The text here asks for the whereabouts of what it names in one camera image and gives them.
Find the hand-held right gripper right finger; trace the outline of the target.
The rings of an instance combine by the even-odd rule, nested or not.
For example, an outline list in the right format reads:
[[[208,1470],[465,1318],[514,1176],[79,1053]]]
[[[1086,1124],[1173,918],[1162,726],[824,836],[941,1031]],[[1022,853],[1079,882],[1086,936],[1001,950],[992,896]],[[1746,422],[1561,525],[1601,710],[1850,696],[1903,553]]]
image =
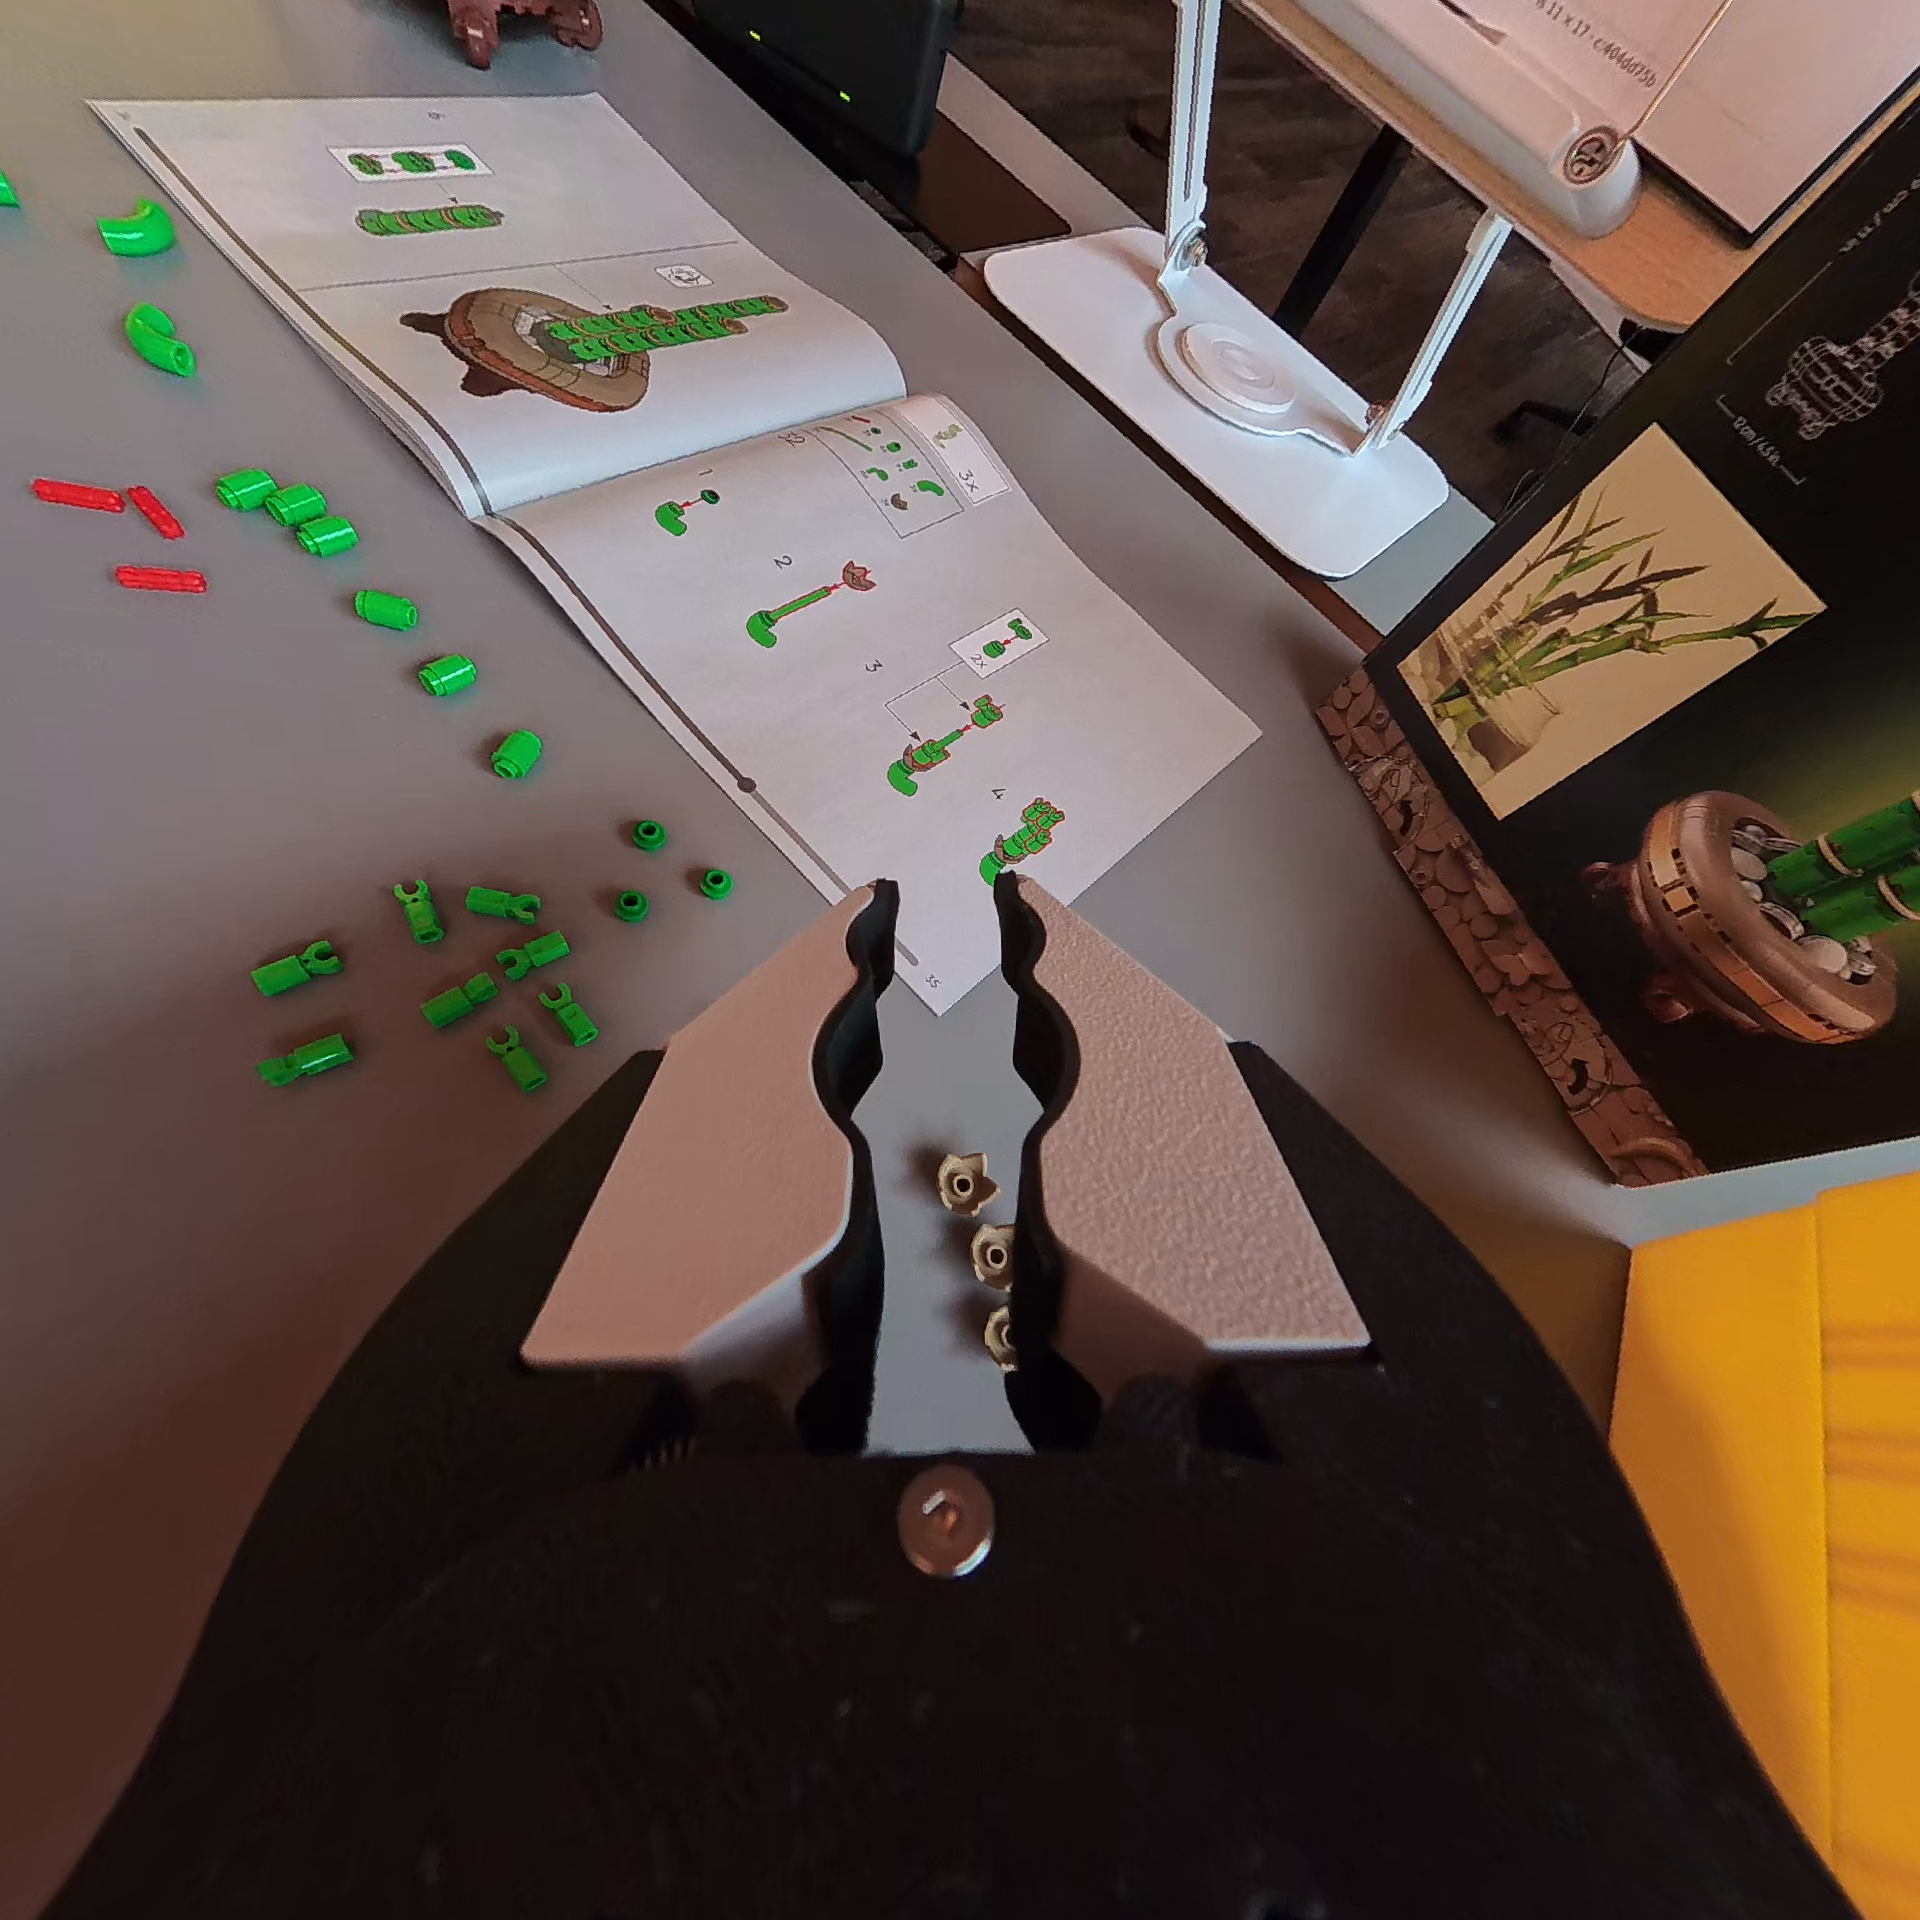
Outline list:
[[[1223,1031],[1030,878],[994,882],[1022,1149],[1005,1396],[1080,1446],[1134,1378],[1362,1353],[1367,1327]]]

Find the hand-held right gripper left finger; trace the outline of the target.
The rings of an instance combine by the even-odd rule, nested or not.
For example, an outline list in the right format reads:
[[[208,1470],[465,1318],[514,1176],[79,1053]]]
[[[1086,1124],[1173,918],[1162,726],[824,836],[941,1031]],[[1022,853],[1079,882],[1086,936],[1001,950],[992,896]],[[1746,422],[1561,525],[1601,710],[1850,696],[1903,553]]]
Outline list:
[[[687,1021],[519,1354],[757,1380],[810,1452],[865,1446],[882,1249],[853,1111],[880,1069],[898,887],[824,909]]]

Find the cluster of green clips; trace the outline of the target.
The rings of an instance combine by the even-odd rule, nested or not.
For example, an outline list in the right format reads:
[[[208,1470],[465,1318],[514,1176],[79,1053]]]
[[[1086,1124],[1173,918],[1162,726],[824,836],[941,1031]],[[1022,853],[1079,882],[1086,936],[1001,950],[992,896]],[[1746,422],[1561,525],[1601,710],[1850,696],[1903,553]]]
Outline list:
[[[445,918],[426,880],[392,884],[411,940],[419,946],[439,944],[448,934]],[[419,1000],[419,1020],[443,1032],[457,1023],[493,1016],[496,1002],[507,985],[530,974],[554,967],[571,957],[568,936],[558,928],[541,928],[544,901],[536,894],[499,889],[474,882],[465,889],[464,909],[483,921],[502,921],[517,928],[514,944],[493,952],[490,967],[481,967],[454,981],[441,991]],[[262,998],[275,998],[299,986],[318,985],[345,972],[345,954],[330,940],[315,940],[299,950],[279,954],[250,968],[250,983]],[[574,1049],[593,1045],[600,1037],[599,1023],[578,1000],[563,981],[551,983],[536,997],[563,1042]],[[486,1032],[486,1053],[520,1093],[546,1086],[549,1074],[514,1023],[499,1023]],[[352,1062],[352,1045],[342,1031],[327,1031],[274,1053],[255,1065],[255,1078],[266,1088],[289,1088],[305,1078],[334,1071]]]

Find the row of green cylinders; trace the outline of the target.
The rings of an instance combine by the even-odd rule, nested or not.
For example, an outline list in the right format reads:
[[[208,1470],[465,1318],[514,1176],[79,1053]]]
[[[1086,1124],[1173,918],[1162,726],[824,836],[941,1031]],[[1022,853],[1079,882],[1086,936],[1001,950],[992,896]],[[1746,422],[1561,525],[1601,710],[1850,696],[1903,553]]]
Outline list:
[[[281,530],[289,532],[301,551],[315,559],[341,558],[359,546],[354,521],[329,508],[329,497],[307,484],[281,484],[265,469],[239,469],[221,473],[215,495],[231,511],[262,511]],[[352,592],[352,612],[383,633],[414,633],[419,626],[419,605],[405,592],[359,588]],[[451,700],[477,685],[477,663],[465,654],[441,654],[426,658],[416,679],[434,700]],[[509,729],[489,751],[489,767],[502,778],[528,776],[544,753],[538,734],[528,726]]]

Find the black lego set box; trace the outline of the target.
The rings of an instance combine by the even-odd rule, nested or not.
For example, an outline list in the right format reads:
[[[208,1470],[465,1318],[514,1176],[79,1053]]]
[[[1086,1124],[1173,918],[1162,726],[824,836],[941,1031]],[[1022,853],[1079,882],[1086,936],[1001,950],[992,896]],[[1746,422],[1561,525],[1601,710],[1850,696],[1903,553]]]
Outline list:
[[[1625,1185],[1914,1135],[1914,113],[1320,726]]]

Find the open instruction booklet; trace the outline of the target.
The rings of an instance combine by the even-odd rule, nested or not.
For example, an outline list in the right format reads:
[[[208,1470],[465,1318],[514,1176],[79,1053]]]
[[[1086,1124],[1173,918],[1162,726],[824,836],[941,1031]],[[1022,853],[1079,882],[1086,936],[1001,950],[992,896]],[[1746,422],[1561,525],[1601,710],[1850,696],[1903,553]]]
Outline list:
[[[94,110],[931,1012],[1257,738],[599,95]]]

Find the yellow plastic bin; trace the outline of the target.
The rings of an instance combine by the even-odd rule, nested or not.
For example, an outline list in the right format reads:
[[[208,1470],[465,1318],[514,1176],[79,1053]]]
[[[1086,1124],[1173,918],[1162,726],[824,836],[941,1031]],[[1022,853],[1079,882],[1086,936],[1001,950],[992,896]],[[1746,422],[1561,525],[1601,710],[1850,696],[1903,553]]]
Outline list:
[[[1790,1812],[1914,1917],[1917,1176],[1642,1242],[1611,1444]]]

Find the black box with green light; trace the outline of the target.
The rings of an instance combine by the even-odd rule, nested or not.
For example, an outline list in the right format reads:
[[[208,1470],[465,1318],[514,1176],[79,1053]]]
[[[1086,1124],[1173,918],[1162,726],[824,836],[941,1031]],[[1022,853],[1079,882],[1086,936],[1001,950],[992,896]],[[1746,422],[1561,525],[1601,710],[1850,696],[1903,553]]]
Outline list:
[[[760,74],[914,159],[937,121],[958,1],[691,1]]]

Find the bamboo model in brown pot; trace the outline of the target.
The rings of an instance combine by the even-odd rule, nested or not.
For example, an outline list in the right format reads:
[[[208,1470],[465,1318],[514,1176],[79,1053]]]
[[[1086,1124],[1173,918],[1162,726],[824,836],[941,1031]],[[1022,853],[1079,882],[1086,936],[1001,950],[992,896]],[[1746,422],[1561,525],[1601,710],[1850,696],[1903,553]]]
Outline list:
[[[603,38],[593,1],[397,1],[402,13],[443,30],[464,58],[489,71],[502,41],[549,37],[568,50],[593,54]]]

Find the printed instruction sheet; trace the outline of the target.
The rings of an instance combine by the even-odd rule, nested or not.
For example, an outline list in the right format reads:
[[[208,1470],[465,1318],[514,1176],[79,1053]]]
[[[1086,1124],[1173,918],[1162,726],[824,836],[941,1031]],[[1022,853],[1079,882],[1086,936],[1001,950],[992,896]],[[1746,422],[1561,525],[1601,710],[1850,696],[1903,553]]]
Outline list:
[[[1335,37],[1581,236],[1640,165],[1743,238],[1846,149],[1917,63],[1914,1],[1326,1]]]

